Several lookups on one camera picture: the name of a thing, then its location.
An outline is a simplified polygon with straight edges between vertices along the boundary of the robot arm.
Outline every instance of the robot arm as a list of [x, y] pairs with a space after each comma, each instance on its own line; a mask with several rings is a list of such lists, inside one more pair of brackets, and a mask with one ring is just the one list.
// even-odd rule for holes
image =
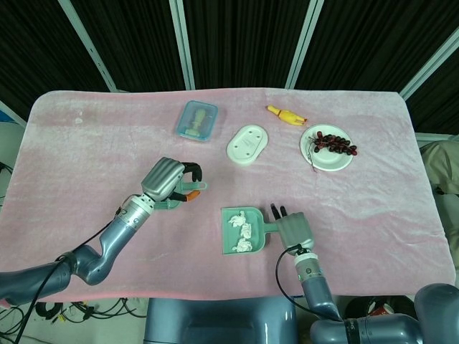
[[192, 173], [193, 181], [201, 181], [202, 171], [199, 165], [162, 158], [142, 181], [143, 194], [130, 196], [103, 230], [99, 239], [101, 254], [89, 245], [82, 245], [63, 254], [63, 262], [0, 273], [0, 300], [6, 299], [11, 305], [30, 302], [53, 269], [56, 270], [40, 292], [40, 297], [64, 290], [69, 285], [72, 274], [76, 274], [89, 285], [101, 283], [110, 273], [118, 254], [151, 215], [155, 202], [164, 199], [191, 201], [199, 195], [199, 191], [192, 191], [188, 195], [174, 192], [177, 184], [188, 172]]
[[419, 321], [405, 314], [342, 320], [327, 281], [312, 253], [314, 238], [303, 213], [287, 215], [271, 204], [282, 243], [294, 262], [309, 308], [323, 315], [311, 327], [314, 344], [459, 343], [459, 290], [452, 285], [423, 287], [415, 298]]

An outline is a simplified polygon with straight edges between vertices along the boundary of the black curtain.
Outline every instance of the black curtain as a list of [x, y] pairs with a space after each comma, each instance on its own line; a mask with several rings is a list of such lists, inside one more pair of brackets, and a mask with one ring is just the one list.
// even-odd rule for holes
[[285, 87], [305, 0], [184, 0], [196, 88]]
[[55, 0], [0, 1], [0, 100], [27, 120], [52, 90], [107, 91]]
[[459, 50], [407, 100], [418, 133], [459, 134]]
[[168, 0], [72, 0], [116, 87], [184, 90]]
[[401, 91], [459, 26], [459, 1], [326, 0], [296, 88]]

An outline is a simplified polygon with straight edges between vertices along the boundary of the white plate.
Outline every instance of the white plate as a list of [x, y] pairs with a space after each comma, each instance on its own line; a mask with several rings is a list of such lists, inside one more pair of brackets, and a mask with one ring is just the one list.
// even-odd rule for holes
[[348, 156], [347, 154], [332, 153], [329, 152], [327, 148], [322, 148], [318, 153], [314, 153], [314, 148], [316, 145], [314, 145], [314, 143], [312, 143], [309, 138], [316, 138], [318, 131], [321, 131], [323, 136], [328, 134], [341, 136], [342, 138], [351, 141], [351, 145], [353, 144], [349, 135], [347, 135], [344, 130], [335, 127], [334, 125], [313, 125], [304, 132], [300, 140], [301, 153], [303, 154], [306, 161], [308, 161], [319, 170], [330, 172], [339, 171], [348, 166], [351, 163], [353, 156]]
[[258, 125], [246, 125], [228, 143], [228, 158], [240, 165], [250, 165], [268, 144], [268, 133]]

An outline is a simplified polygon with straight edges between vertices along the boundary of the yellow rubber chicken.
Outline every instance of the yellow rubber chicken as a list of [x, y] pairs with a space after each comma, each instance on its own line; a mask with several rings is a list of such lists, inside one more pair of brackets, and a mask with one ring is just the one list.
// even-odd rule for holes
[[268, 105], [268, 110], [278, 116], [280, 120], [283, 120], [284, 122], [287, 122], [291, 125], [304, 125], [307, 121], [306, 118], [302, 118], [290, 110], [277, 109], [272, 105]]

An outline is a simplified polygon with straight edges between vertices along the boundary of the pink towel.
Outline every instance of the pink towel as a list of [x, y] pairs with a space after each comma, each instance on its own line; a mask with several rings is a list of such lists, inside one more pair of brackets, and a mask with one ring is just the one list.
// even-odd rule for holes
[[[210, 141], [174, 130], [185, 104], [219, 108]], [[359, 155], [339, 172], [314, 172], [301, 155], [304, 127], [265, 106], [290, 109], [308, 125], [344, 129]], [[268, 146], [248, 167], [226, 157], [234, 134], [261, 125]], [[404, 101], [387, 92], [228, 89], [110, 94], [51, 92], [32, 109], [0, 219], [0, 271], [53, 261], [104, 226], [161, 156], [202, 166], [209, 189], [190, 204], [156, 211], [97, 286], [73, 277], [49, 301], [100, 297], [232, 299], [278, 295], [282, 244], [271, 234], [257, 254], [222, 255], [220, 209], [269, 204], [303, 211], [332, 293], [414, 294], [454, 283], [455, 270]], [[266, 215], [265, 221], [272, 221]], [[286, 257], [280, 278], [301, 285]]]

